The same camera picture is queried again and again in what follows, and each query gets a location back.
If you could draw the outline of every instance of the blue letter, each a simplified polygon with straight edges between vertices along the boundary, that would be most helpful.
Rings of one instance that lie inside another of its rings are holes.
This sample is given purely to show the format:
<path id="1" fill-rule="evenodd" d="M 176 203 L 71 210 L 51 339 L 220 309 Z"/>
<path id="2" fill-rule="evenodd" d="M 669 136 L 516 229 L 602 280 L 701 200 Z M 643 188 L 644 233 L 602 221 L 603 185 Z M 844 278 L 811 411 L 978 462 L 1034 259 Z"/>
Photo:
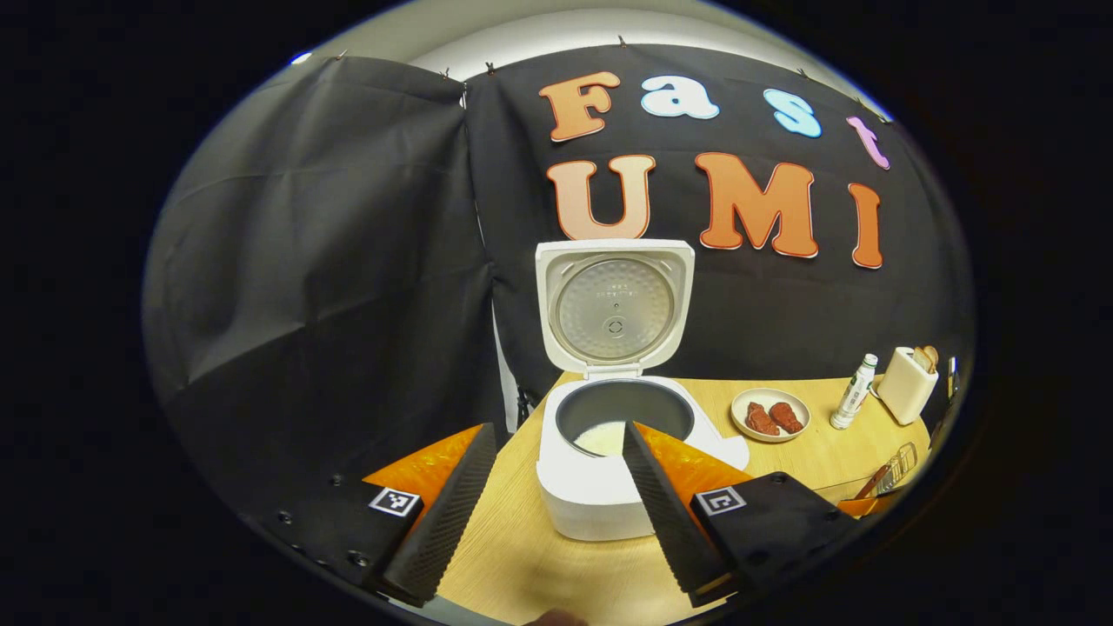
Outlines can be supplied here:
<path id="1" fill-rule="evenodd" d="M 647 78 L 641 88 L 649 90 L 641 99 L 641 108 L 658 117 L 687 115 L 696 119 L 711 119 L 719 115 L 719 107 L 708 99 L 707 89 L 691 78 L 654 76 Z"/>
<path id="2" fill-rule="evenodd" d="M 777 109 L 772 117 L 789 133 L 799 133 L 805 137 L 818 137 L 823 129 L 811 114 L 811 106 L 804 98 L 777 89 L 765 90 L 766 101 Z"/>

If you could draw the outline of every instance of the inner lid plate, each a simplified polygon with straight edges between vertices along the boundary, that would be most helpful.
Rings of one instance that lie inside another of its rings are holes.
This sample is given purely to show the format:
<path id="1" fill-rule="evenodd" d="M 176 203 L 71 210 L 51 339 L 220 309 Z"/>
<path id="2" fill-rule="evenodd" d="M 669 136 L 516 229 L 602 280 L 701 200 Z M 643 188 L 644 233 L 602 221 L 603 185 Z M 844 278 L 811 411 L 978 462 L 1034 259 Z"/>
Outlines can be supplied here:
<path id="1" fill-rule="evenodd" d="M 668 336 L 674 295 L 652 262 L 609 257 L 578 267 L 550 316 L 558 341 L 588 363 L 636 361 Z"/>

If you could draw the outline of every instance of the meat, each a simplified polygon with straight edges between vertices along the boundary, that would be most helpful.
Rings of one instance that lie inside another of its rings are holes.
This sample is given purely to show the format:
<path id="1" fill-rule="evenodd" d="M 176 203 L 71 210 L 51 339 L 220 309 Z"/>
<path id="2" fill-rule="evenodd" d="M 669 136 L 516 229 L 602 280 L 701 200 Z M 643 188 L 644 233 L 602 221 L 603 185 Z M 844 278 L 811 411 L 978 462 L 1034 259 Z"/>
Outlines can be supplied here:
<path id="1" fill-rule="evenodd" d="M 746 426 L 761 434 L 780 434 L 780 431 L 777 430 L 777 424 L 765 412 L 765 407 L 757 402 L 750 402 L 749 408 L 746 410 Z"/>
<path id="2" fill-rule="evenodd" d="M 772 418 L 772 421 L 777 422 L 777 426 L 787 430 L 789 434 L 804 430 L 804 424 L 796 419 L 796 413 L 792 412 L 792 408 L 788 405 L 788 402 L 777 402 L 770 407 L 769 415 Z"/>

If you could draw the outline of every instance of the orange letter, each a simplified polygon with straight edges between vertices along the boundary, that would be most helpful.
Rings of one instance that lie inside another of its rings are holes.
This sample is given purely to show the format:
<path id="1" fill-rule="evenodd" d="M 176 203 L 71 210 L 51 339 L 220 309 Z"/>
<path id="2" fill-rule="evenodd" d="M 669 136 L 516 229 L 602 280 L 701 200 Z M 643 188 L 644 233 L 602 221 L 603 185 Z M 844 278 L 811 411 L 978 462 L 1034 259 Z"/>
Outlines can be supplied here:
<path id="1" fill-rule="evenodd" d="M 756 250 L 765 247 L 772 225 L 780 217 L 780 231 L 772 248 L 788 256 L 811 258 L 819 246 L 811 238 L 811 183 L 806 168 L 781 163 L 772 170 L 762 192 L 742 162 L 733 155 L 703 153 L 696 166 L 707 173 L 711 186 L 711 224 L 699 236 L 707 247 L 733 250 L 742 245 L 735 228 L 735 215 Z"/>
<path id="2" fill-rule="evenodd" d="M 877 192 L 858 183 L 850 183 L 848 189 L 858 208 L 858 246 L 854 248 L 854 262 L 877 270 L 881 266 L 877 228 L 877 207 L 881 205 L 881 198 Z"/>
<path id="3" fill-rule="evenodd" d="M 603 129 L 603 120 L 588 115 L 588 107 L 593 107 L 599 113 L 611 110 L 611 97 L 607 95 L 603 87 L 618 87 L 619 77 L 609 71 L 599 71 L 564 82 L 556 82 L 545 87 L 538 92 L 539 96 L 549 98 L 549 105 L 553 108 L 553 118 L 556 120 L 556 128 L 549 134 L 553 141 L 568 141 Z"/>
<path id="4" fill-rule="evenodd" d="M 600 224 L 591 215 L 589 179 L 595 173 L 590 160 L 561 163 L 549 168 L 549 179 L 556 186 L 556 218 L 570 239 L 608 237 L 637 239 L 649 227 L 649 170 L 653 157 L 628 155 L 611 159 L 610 168 L 622 182 L 622 219 Z"/>

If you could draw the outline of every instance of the letter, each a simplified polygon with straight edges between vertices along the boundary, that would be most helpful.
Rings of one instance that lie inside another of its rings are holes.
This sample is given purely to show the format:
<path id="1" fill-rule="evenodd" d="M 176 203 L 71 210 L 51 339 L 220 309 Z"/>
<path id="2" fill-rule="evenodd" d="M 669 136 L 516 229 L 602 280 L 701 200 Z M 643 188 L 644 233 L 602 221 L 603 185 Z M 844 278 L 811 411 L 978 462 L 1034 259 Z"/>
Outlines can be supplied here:
<path id="1" fill-rule="evenodd" d="M 846 123 L 854 127 L 858 131 L 858 138 L 866 146 L 866 151 L 869 153 L 869 158 L 874 159 L 881 169 L 889 168 L 889 159 L 881 155 L 880 150 L 877 149 L 877 135 L 874 131 L 866 128 L 866 124 L 858 119 L 857 117 L 846 118 Z"/>
<path id="2" fill-rule="evenodd" d="M 600 224 L 591 214 L 590 178 L 595 164 L 590 160 L 561 163 L 549 168 L 549 179 L 556 186 L 556 217 L 570 239 L 608 237 L 637 239 L 649 227 L 649 170 L 653 157 L 627 155 L 611 159 L 610 168 L 622 183 L 622 219 Z"/>
<path id="3" fill-rule="evenodd" d="M 881 198 L 877 192 L 858 183 L 850 183 L 847 189 L 858 209 L 858 245 L 854 248 L 854 262 L 877 270 L 883 261 L 877 226 L 877 207 L 881 205 Z"/>
<path id="4" fill-rule="evenodd" d="M 774 119 L 789 133 L 799 133 L 805 137 L 818 137 L 823 134 L 819 121 L 812 115 L 816 111 L 811 110 L 811 105 L 804 101 L 804 98 L 777 89 L 766 89 L 764 95 L 766 101 L 777 109 L 772 114 Z"/>
<path id="5" fill-rule="evenodd" d="M 775 251 L 804 258 L 819 254 L 819 245 L 811 236 L 815 176 L 806 168 L 791 163 L 778 164 L 762 192 L 733 155 L 703 153 L 696 157 L 696 166 L 707 173 L 711 188 L 711 224 L 699 236 L 705 246 L 740 247 L 742 235 L 735 228 L 735 215 L 738 215 L 750 244 L 761 250 L 780 217 L 780 229 L 772 239 Z"/>
<path id="6" fill-rule="evenodd" d="M 611 97 L 599 86 L 618 87 L 620 82 L 619 77 L 613 74 L 599 71 L 564 82 L 555 82 L 539 91 L 539 96 L 549 98 L 553 119 L 556 120 L 556 127 L 549 134 L 552 140 L 568 141 L 602 130 L 605 124 L 599 118 L 591 117 L 588 107 L 599 113 L 611 110 Z"/>
<path id="7" fill-rule="evenodd" d="M 649 91 L 641 98 L 641 108 L 658 117 L 687 115 L 696 119 L 711 119 L 719 115 L 719 107 L 708 99 L 707 89 L 691 78 L 654 76 L 647 78 L 641 88 Z"/>

